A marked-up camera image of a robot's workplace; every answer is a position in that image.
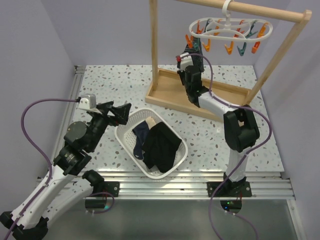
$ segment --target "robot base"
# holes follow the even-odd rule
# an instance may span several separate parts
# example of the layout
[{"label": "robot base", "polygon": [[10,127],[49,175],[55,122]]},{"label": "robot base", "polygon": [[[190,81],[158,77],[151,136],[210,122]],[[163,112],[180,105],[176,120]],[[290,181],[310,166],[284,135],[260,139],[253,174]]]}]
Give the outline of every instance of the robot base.
[{"label": "robot base", "polygon": [[[227,180],[226,183],[217,191],[215,197],[230,197],[237,198],[241,194],[242,197],[250,198],[252,197],[251,186],[248,181],[246,181],[246,177],[237,182],[232,182],[231,180]],[[216,188],[220,185],[221,181],[209,181],[206,183],[208,196],[211,198],[212,194],[216,190]]]},{"label": "robot base", "polygon": [[[12,231],[12,236],[17,240],[42,240],[48,233],[48,218],[41,217],[39,223],[30,229],[24,229],[22,225],[15,226]],[[10,229],[14,221],[10,211],[5,211],[0,216],[0,222]]]}]

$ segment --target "teal clothespin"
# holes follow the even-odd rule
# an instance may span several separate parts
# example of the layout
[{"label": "teal clothespin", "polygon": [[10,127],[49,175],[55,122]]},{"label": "teal clothespin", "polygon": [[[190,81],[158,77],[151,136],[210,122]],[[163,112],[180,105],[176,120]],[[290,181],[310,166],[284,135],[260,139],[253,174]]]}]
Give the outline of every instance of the teal clothespin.
[{"label": "teal clothespin", "polygon": [[194,48],[195,50],[198,50],[199,45],[200,45],[200,39],[198,38],[198,39],[196,40],[196,42],[193,42],[192,44],[193,44],[193,48]]},{"label": "teal clothespin", "polygon": [[247,48],[247,43],[246,42],[243,43],[242,49],[240,49],[238,46],[236,46],[236,47],[238,48],[238,52],[239,52],[240,56],[242,57],[245,54],[245,51]]},{"label": "teal clothespin", "polygon": [[250,32],[247,36],[245,36],[246,39],[250,38],[252,35],[255,35],[258,31],[252,32],[252,29],[254,28],[257,20],[254,20],[251,27],[250,27]]},{"label": "teal clothespin", "polygon": [[209,29],[207,29],[207,26],[209,25],[209,20],[210,18],[208,18],[208,20],[206,21],[205,27],[204,27],[204,32],[210,31]]},{"label": "teal clothespin", "polygon": [[[247,36],[245,36],[246,39],[250,38],[252,35],[255,35],[258,31],[252,32],[252,29],[255,26],[255,23],[257,22],[257,20],[253,21],[251,27],[250,27],[250,32]],[[247,48],[247,43],[244,42],[243,43],[243,47],[242,49],[240,49],[240,47],[236,46],[236,48],[238,49],[238,52],[240,54],[240,56],[242,57],[245,54],[246,48]]]}]

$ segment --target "wooden clothes rack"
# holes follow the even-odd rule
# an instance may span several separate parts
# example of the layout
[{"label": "wooden clothes rack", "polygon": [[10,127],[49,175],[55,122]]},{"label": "wooden clothes rack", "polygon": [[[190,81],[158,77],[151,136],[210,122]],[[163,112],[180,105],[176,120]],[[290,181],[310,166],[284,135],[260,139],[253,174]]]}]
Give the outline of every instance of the wooden clothes rack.
[{"label": "wooden clothes rack", "polygon": [[[224,0],[176,1],[218,9],[222,9],[225,2]],[[179,76],[176,72],[164,70],[161,68],[158,69],[158,0],[149,0],[149,8],[151,24],[152,84],[150,85],[150,88],[146,94],[145,101],[147,103],[175,109],[189,114],[194,114],[200,117],[220,120],[209,111],[197,108],[188,101],[185,89],[182,86]],[[295,42],[306,24],[309,22],[312,11],[305,10],[303,13],[293,12],[236,1],[231,1],[227,9],[234,12],[295,23],[252,89],[232,86],[226,83],[215,82],[213,84],[212,90],[219,97],[222,97],[234,104],[245,105],[249,104],[253,100],[268,77],[285,56],[291,45]],[[203,79],[203,83],[204,85],[207,85],[208,80]]]}]

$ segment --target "laundry basket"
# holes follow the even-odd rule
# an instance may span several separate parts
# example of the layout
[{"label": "laundry basket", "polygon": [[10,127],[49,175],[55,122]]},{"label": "laundry basket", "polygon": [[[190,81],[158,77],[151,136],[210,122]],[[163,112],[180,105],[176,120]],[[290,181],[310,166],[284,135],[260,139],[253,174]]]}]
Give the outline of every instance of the laundry basket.
[{"label": "laundry basket", "polygon": [[132,160],[136,163],[136,165],[146,176],[148,176],[151,179],[161,179],[172,173],[186,159],[188,154],[188,147],[186,142],[182,139],[182,142],[175,154],[173,167],[169,171],[162,173],[158,170],[156,166],[154,166],[151,169],[148,169],[143,160],[137,159],[133,154],[137,137],[132,132],[132,129],[144,120],[146,120],[147,117],[152,117],[155,123],[164,122],[168,126],[168,128],[175,135],[177,135],[178,138],[182,139],[178,135],[178,133],[176,133],[176,131],[173,130],[172,127],[169,126],[169,124],[162,117],[160,117],[154,110],[150,108],[140,108],[137,111],[131,113],[127,124],[117,126],[114,130],[114,135],[116,139],[119,141],[119,143],[122,145],[124,150],[129,154]]}]

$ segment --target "wooden rod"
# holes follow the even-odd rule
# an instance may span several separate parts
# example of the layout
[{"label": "wooden rod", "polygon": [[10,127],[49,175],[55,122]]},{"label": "wooden rod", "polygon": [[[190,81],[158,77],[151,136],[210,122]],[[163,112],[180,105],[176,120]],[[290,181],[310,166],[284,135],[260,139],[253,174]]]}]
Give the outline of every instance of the wooden rod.
[{"label": "wooden rod", "polygon": [[288,35],[285,37],[283,40],[281,46],[278,48],[276,53],[274,54],[273,58],[269,62],[269,64],[266,66],[265,70],[263,71],[262,75],[259,77],[257,80],[256,84],[252,88],[252,90],[249,92],[249,94],[246,96],[244,100],[244,104],[249,104],[252,99],[256,96],[256,94],[259,92],[263,84],[267,81],[269,76],[272,74],[272,72],[275,70],[277,65],[280,63],[282,58],[285,56],[291,45],[295,42],[299,34],[302,32],[304,27],[307,25],[309,22],[312,12],[310,10],[305,10],[304,13],[304,18],[300,23],[296,23],[293,25],[291,28],[290,32]]},{"label": "wooden rod", "polygon": [[158,86],[158,0],[149,0],[151,24],[152,89]]},{"label": "wooden rod", "polygon": [[[176,0],[190,4],[197,4],[207,7],[222,9],[225,0]],[[244,14],[251,14],[272,19],[279,19],[293,23],[300,23],[304,19],[304,14],[301,12],[286,11],[266,6],[257,6],[242,2],[232,1],[228,5],[228,10]]]}]

